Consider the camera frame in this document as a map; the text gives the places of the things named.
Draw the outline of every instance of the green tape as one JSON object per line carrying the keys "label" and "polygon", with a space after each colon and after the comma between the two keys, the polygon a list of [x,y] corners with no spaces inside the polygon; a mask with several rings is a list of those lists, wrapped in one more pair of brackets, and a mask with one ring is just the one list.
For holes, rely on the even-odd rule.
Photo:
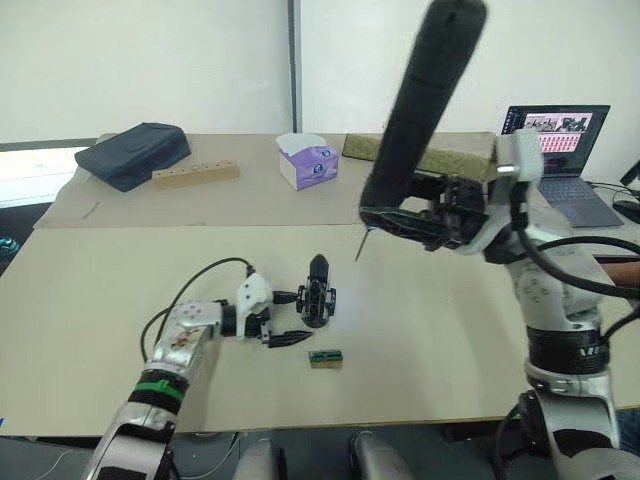
{"label": "green tape", "polygon": [[136,385],[134,390],[151,390],[153,392],[164,393],[175,398],[179,402],[184,399],[184,393],[169,385],[169,380],[160,380],[156,383],[139,383]]}

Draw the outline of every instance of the dark blue pouch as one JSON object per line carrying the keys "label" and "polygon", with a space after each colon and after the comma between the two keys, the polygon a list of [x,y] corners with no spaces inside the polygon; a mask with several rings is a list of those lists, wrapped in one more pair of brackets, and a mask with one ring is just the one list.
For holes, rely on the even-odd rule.
{"label": "dark blue pouch", "polygon": [[149,180],[154,170],[168,168],[189,154],[189,143],[181,128],[141,123],[75,157],[85,170],[121,192],[128,192]]}

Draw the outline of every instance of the beige table surface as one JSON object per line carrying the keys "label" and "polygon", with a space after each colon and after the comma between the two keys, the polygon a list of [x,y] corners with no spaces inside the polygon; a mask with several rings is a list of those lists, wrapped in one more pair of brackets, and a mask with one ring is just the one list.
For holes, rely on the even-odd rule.
{"label": "beige table surface", "polygon": [[[78,168],[35,228],[185,225],[349,225],[372,162],[341,157],[338,176],[296,192],[280,174],[277,135],[189,135],[178,165],[233,160],[240,177],[159,190],[153,182],[122,193]],[[345,135],[323,135],[342,152]]]}
{"label": "beige table surface", "polygon": [[[2,435],[100,435],[139,377],[138,338],[203,265],[241,255],[295,290],[318,252],[336,315],[296,346],[213,343],[181,431],[436,422],[505,414],[527,388],[525,327],[506,271],[481,256],[424,252],[358,226],[41,229],[0,278]],[[187,298],[233,298],[242,268],[199,280]],[[629,311],[607,298],[607,324]],[[293,305],[276,329],[303,327]],[[618,406],[640,404],[640,324],[613,339]],[[342,370],[307,351],[339,348]]]}

